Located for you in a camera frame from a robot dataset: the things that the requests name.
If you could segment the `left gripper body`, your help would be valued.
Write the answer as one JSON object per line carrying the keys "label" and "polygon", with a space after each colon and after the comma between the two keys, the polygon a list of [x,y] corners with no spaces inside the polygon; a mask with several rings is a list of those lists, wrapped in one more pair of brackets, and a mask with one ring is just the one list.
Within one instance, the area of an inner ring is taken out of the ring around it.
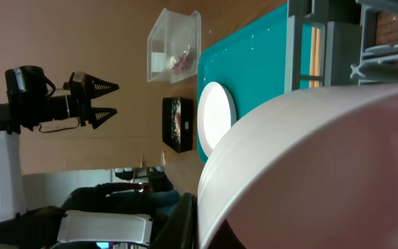
{"label": "left gripper body", "polygon": [[61,88],[55,87],[52,92],[52,117],[53,120],[66,120],[77,118],[80,126],[90,124],[88,122],[91,100],[85,94],[85,79],[81,84],[72,82],[71,77]]}

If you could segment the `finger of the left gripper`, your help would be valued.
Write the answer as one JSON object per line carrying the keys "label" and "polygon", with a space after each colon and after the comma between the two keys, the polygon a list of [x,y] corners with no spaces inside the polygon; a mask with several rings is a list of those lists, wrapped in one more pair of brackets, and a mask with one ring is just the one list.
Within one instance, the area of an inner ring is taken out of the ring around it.
{"label": "finger of the left gripper", "polygon": [[119,88],[118,84],[101,80],[89,74],[85,75],[85,94],[88,100],[112,93]]}
{"label": "finger of the left gripper", "polygon": [[89,111],[88,122],[92,125],[93,129],[97,129],[115,114],[117,114],[117,109],[114,108],[92,107]]}

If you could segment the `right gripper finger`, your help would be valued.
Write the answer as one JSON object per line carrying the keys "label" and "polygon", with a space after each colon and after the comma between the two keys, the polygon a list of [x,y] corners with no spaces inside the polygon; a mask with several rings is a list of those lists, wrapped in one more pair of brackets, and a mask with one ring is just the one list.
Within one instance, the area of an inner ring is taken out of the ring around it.
{"label": "right gripper finger", "polygon": [[150,244],[150,249],[196,248],[196,197],[182,195],[176,210]]}

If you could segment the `rice and peanut scraps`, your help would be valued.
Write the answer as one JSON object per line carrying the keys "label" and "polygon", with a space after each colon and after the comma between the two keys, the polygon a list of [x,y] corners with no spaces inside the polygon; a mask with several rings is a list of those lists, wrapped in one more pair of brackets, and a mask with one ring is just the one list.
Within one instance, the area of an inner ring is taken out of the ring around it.
{"label": "rice and peanut scraps", "polygon": [[181,102],[174,100],[171,105],[172,138],[180,142],[181,139]]}

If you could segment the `white tissue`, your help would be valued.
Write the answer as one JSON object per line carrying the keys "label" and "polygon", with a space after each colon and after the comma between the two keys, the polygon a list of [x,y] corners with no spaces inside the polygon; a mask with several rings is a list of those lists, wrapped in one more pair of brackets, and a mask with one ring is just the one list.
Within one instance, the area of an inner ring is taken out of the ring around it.
{"label": "white tissue", "polygon": [[166,68],[169,70],[173,70],[178,62],[179,58],[172,55],[166,60]]}

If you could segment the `red snack wrapper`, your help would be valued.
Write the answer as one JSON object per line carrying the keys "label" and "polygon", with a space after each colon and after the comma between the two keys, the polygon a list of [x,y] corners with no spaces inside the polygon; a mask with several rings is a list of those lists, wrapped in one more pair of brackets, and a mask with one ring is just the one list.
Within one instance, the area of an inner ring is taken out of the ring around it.
{"label": "red snack wrapper", "polygon": [[183,52],[182,56],[175,62],[172,66],[172,70],[176,73],[182,73],[192,67],[194,61],[194,56],[191,54],[191,48],[188,46],[185,52]]}

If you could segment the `large white plate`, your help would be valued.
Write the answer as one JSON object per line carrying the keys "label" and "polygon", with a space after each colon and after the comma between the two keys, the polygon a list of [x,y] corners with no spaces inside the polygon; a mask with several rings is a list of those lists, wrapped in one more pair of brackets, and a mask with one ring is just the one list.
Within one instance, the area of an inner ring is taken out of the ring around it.
{"label": "large white plate", "polygon": [[236,106],[229,90],[218,82],[208,83],[200,95],[197,117],[200,146],[207,157],[236,121]]}

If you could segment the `small white bowl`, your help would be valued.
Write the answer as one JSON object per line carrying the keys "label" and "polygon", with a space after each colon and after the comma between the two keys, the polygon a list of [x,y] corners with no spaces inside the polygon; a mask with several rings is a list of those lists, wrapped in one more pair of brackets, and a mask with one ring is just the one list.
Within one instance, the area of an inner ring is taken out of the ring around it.
{"label": "small white bowl", "polygon": [[198,186],[198,244],[398,248],[398,84],[292,91],[243,116]]}

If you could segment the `wooden chopstick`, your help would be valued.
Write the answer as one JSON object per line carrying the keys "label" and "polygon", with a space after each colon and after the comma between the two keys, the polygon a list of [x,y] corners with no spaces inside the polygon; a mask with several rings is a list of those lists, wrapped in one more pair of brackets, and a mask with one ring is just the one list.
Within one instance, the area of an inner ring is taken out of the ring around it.
{"label": "wooden chopstick", "polygon": [[317,58],[317,28],[312,27],[312,43],[311,43],[311,53],[310,53],[310,76],[315,76],[316,68],[316,58]]}
{"label": "wooden chopstick", "polygon": [[315,29],[315,55],[314,55],[314,74],[316,76],[321,75],[321,31]]}

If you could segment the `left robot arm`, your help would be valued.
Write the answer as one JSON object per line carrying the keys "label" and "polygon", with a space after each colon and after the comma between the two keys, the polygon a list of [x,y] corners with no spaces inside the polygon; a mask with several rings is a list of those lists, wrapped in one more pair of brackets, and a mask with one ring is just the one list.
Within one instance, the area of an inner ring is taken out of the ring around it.
{"label": "left robot arm", "polygon": [[93,107],[93,99],[118,90],[118,85],[87,73],[74,72],[63,88],[38,66],[21,66],[5,73],[8,102],[0,103],[0,248],[55,248],[72,242],[151,242],[152,220],[145,214],[65,211],[58,207],[29,210],[23,191],[20,161],[22,128],[74,118],[79,126],[98,128],[116,114]]}

